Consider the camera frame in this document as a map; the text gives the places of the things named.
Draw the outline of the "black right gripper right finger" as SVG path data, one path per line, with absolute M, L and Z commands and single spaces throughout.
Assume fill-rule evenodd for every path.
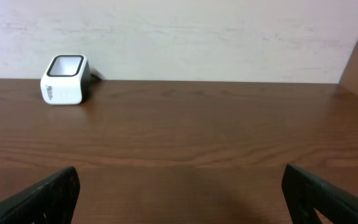
M 321 223 L 321 213 L 332 223 L 358 224 L 358 197 L 293 164 L 287 164 L 282 192 L 293 223 Z

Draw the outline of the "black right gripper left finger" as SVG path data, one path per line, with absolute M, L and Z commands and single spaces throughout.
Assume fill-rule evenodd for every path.
M 80 180 L 71 166 L 0 202 L 0 223 L 71 223 Z

